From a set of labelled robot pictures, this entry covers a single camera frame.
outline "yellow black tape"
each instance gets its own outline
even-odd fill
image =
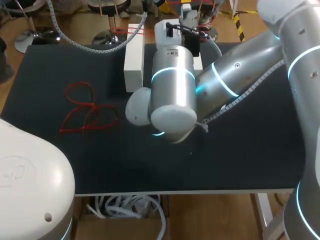
[[[240,18],[239,18],[239,13],[236,13],[233,15],[233,22],[235,23],[236,30],[238,32],[240,42],[244,42],[246,40],[244,30],[242,29],[241,23],[240,23]]]
[[[258,11],[236,11],[236,14],[257,14]],[[219,14],[232,15],[230,11],[220,11]]]
[[[241,23],[240,23],[240,14],[257,14],[258,11],[236,11],[235,14],[232,16],[232,20],[235,23],[236,30],[238,32],[240,42],[244,42],[246,40],[244,31],[242,29]],[[232,13],[229,11],[221,11],[219,14],[225,14],[225,15],[231,15]]]

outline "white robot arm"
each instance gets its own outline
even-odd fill
[[[75,178],[49,142],[0,119],[0,240],[69,240]]]

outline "white cable tie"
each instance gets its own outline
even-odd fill
[[[201,126],[201,127],[205,130],[206,133],[209,132],[209,126],[208,126],[208,124],[206,124],[206,123],[204,123],[204,122],[198,122],[198,121],[197,121],[195,124]]]

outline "metal stand base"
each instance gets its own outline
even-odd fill
[[[51,27],[36,27],[36,32],[27,30],[20,34],[14,41],[14,47],[21,53],[25,53],[30,45],[58,44],[60,35]]]
[[[93,45],[119,45],[127,39],[126,34],[115,34],[111,30],[106,30],[98,33],[92,40]]]

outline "cable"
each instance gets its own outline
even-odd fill
[[[202,122],[204,124],[208,124],[211,121],[215,120],[216,118],[220,117],[222,114],[233,108],[235,105],[240,103],[243,99],[249,96],[270,74],[272,74],[275,70],[280,68],[282,65],[285,64],[284,60],[279,61],[276,65],[271,67],[268,71],[266,71],[247,91],[245,91],[241,96],[239,96],[236,100],[231,102],[225,108],[221,109],[220,111],[216,112],[212,116],[205,118]]]
[[[110,196],[104,203],[104,196],[96,196],[94,198],[95,209],[89,204],[87,204],[86,207],[100,219],[141,219],[146,217],[148,209],[152,206],[151,204],[154,204],[155,209],[153,210],[153,212],[156,210],[159,211],[162,223],[161,230],[156,240],[161,240],[165,234],[167,223],[164,210],[162,209],[160,204],[160,195],[157,195],[157,198],[158,200],[149,195],[113,195]]]
[[[72,41],[70,38],[68,38],[60,29],[59,25],[58,25],[58,22],[57,22],[57,19],[56,19],[56,15],[55,15],[55,9],[54,9],[54,6],[51,2],[51,0],[46,0],[47,3],[48,3],[48,6],[49,6],[49,10],[50,10],[50,15],[51,15],[51,19],[52,19],[52,22],[53,22],[53,25],[54,25],[54,28],[56,29],[56,31],[60,34],[60,36],[62,38],[64,38],[65,40],[67,40],[70,44],[74,45],[75,47],[77,48],[80,48],[82,50],[85,50],[85,51],[88,51],[88,52],[91,52],[91,53],[95,53],[95,54],[109,54],[109,53],[112,53],[112,52],[115,52],[119,49],[122,49],[123,47],[125,47],[134,37],[135,35],[140,31],[141,27],[143,26],[143,24],[145,24],[145,21],[147,19],[147,15],[148,13],[147,12],[144,12],[143,15],[142,15],[142,19],[138,25],[138,27],[136,28],[136,30],[134,30],[134,32],[132,33],[132,35],[130,35],[127,40],[125,40],[123,43],[121,43],[120,45],[114,47],[114,48],[111,48],[111,49],[108,49],[108,50],[96,50],[96,49],[92,49],[92,48],[89,48],[89,47],[86,47],[86,46],[82,46],[74,41]]]

